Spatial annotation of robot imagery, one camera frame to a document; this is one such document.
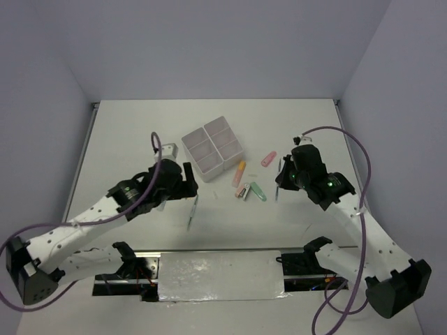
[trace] white box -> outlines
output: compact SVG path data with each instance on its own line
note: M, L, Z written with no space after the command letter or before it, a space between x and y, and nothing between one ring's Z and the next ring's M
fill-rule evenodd
M244 156L244 149L225 117L185 135L182 144L189 161L205 182L239 163Z

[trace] green marker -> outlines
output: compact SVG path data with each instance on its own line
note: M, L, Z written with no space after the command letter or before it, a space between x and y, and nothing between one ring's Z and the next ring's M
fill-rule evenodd
M254 194L258 196L259 199L261 199L262 201L267 201L267 197L265 196L263 190L261 190L261 188L258 186L257 183L255 183L254 181L250 183L250 188L252 189Z

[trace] pink marker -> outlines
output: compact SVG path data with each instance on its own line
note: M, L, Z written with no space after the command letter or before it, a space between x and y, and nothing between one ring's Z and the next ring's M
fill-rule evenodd
M277 152L276 151L272 151L272 152L270 152L268 155L267 155L267 157L265 157L264 159L263 159L263 161L261 162L261 165L263 166L263 167L267 167L273 160L274 160L274 158L277 156Z

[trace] pink highlighter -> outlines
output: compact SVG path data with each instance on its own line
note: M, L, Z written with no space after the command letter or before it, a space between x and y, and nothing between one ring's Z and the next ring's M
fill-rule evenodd
M239 186L240 180L242 178L242 174L244 173L244 170L245 170L245 165L247 165L245 163L245 161L240 161L239 166L237 167L236 174L235 174L235 177L233 179L233 182L231 183L232 187L238 187Z
M263 159L263 161L261 162L261 165L263 166L263 167L267 167L273 160L274 160L274 158L277 156L277 152L276 151L272 151L272 152L270 152L268 155L267 155L267 157L265 157L264 159Z

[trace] wire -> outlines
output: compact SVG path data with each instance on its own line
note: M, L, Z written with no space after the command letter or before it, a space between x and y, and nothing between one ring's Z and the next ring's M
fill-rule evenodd
M105 289L107 290L107 293L108 293L109 295L113 295L113 294L112 294L112 288L110 287L109 281L108 281L107 278L105 277L105 274L101 274L101 278L102 278L103 281L104 281Z
M354 135L352 135L349 132L347 132L346 130L338 128L338 127L333 127L333 126L317 127L317 128L310 129L309 131L305 131L302 134L302 136L305 136L307 134L313 133L314 131L319 131L319 130L323 130L323 129L331 129L331 130L339 131L339 132L347 135L360 147L360 149L363 151L363 154L365 155L366 162L367 162L367 178L365 181L365 186L363 187L363 189L360 193L360 203L359 203L359 208L362 209L363 205L365 204L365 196L366 196L366 192L367 192L367 189L369 186L369 182L371 180L371 160L369 159L369 155L368 155L366 149L363 147L363 145L360 143L360 141ZM357 278L354 283L351 296L349 297L348 303L346 304L346 308L344 309L344 311L342 313L342 316L337 321L335 326L328 333L326 333L326 335L333 335L341 327L341 325L343 324L343 322L345 321L345 319L347 318L347 316L350 313L351 307L354 303L354 300L356 299L356 295L357 295L358 289L360 287L360 282L362 280L362 275L363 275L363 267L365 266L365 261L366 261L366 241L367 241L366 240L365 215L362 212L360 212L360 224L362 227L362 248L360 250L360 264L358 267ZM320 316L321 311L325 308L325 306L327 304L329 304L330 300L338 292L340 292L340 290L342 288L343 288L343 285L338 287L318 308L317 312L315 313L314 319L312 320L312 335L316 335L316 332L315 332L316 321L318 320L318 317Z
M157 143L157 147L155 147L154 144L154 139L156 140ZM129 208L127 208L126 210L122 211L121 213L118 213L117 215L111 216L110 218L104 219L102 221L95 221L95 222L82 222L80 223L80 225L85 226L92 226L92 225L103 225L105 223L109 223L112 222L114 220L117 220L118 218L121 218L125 215L127 215L128 213L130 213L131 211L133 211L148 195L149 192L152 190L152 188L154 187L154 184L156 182L156 179L159 176L160 173L160 169L161 169L161 157L162 157L162 152L161 150L159 150L159 148L161 148L161 141L160 141L160 137L157 135L157 133L152 132L151 133L151 143L152 143L152 149L159 153L158 155L158 159L157 159L157 163L155 165L155 171L154 171L154 176L152 177L152 180L149 183L149 186L146 188L145 192L141 195L141 197L134 203L132 204ZM24 227L22 229L19 229L17 232L14 232L11 236L9 236L5 242L1 245L0 247L0 256L3 254L5 248L6 248L6 244L13 239L14 237L22 234L23 232L26 232L28 230L32 230L35 228L58 228L58 227L73 227L73 225L71 223L60 223L60 224L55 224L55 223L36 223L33 225L29 225L27 227ZM33 308L23 308L20 306L16 306L13 303L11 303L9 300L6 299L6 297L3 295L2 291L0 290L0 300L1 302L3 302L5 305L7 305L7 307L13 309L14 311L17 312L34 312L34 311L39 311L41 309L44 309L45 307L55 303L58 299L60 299L68 290L70 290L74 285L76 284L76 281L73 281L71 284L69 284L57 297L55 297L53 300L49 301L48 303L41 305L39 307L33 307Z
M139 284L138 284L138 269L137 269L136 279L137 279L137 292L138 292L138 294L140 295L141 293L140 293L140 286L139 286Z
M334 311L336 311L336 312L342 314L343 311L342 311L341 309L338 309L338 308L335 307L334 305L332 305L332 302L330 302L330 300L328 299L328 290L329 290L329 287L330 287L335 281L336 281L336 279L333 279L333 280L331 280L331 281L326 285L326 287L325 287L325 289L324 289L324 298L325 298L325 300L328 302L328 305L329 305ZM341 284L341 286L344 287L344 286L346 286L347 284L348 284L348 281L347 281L347 280L344 280L344 282ZM366 307L367 305L368 305L368 299L365 300L365 302L363 303L363 305L362 305L359 309L357 309L357 310L355 310L355 311L350 311L348 314L349 314L349 315L354 315L354 314L360 313L361 311L363 311L363 310L365 309L365 307Z
M146 279L149 281L149 284L151 284L151 286L152 287L154 287L155 286L155 284L151 281L151 279L144 273L144 271L139 267L138 268L140 271L141 271L141 273L142 273L142 275L144 276L144 277L146 277Z

